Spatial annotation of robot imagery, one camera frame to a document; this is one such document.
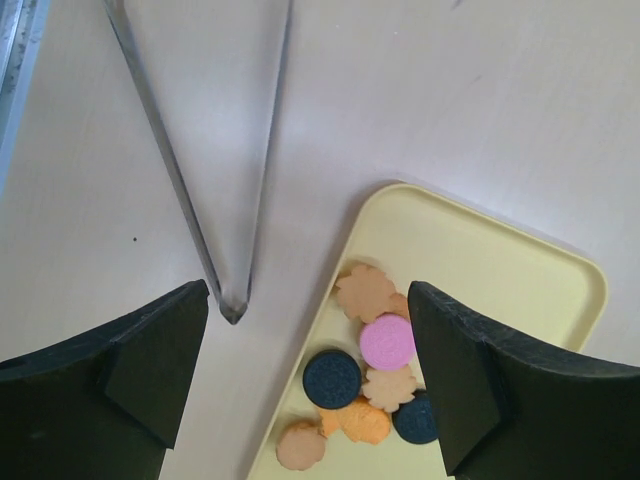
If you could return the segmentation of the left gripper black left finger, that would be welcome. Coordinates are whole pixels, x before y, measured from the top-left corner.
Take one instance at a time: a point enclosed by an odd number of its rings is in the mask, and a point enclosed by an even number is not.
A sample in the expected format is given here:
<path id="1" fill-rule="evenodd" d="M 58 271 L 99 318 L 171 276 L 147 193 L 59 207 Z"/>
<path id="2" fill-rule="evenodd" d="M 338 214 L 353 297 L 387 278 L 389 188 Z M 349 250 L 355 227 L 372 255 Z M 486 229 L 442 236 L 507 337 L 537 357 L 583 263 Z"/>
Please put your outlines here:
<path id="1" fill-rule="evenodd" d="M 1 364 L 4 479 L 156 479 L 209 313 L 202 280 Z"/>

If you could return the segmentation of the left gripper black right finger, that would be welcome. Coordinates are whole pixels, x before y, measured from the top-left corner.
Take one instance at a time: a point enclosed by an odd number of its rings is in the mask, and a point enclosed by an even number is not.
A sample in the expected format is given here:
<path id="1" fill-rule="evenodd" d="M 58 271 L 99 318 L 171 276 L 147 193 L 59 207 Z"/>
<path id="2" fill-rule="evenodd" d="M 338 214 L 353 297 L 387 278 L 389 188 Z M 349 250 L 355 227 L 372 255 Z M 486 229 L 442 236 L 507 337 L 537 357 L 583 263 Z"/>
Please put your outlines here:
<path id="1" fill-rule="evenodd" d="M 637 367 L 536 339 L 426 282 L 408 301 L 449 476 L 638 477 Z"/>

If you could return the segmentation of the metal tongs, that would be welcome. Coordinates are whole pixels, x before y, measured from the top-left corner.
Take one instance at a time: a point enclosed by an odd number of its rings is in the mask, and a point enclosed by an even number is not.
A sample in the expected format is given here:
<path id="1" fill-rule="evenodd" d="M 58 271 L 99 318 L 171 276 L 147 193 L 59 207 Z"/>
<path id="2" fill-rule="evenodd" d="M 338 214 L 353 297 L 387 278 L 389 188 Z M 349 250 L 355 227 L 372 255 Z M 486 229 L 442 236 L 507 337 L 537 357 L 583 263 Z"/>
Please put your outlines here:
<path id="1" fill-rule="evenodd" d="M 290 1 L 105 9 L 220 314 L 249 308 L 286 72 Z"/>

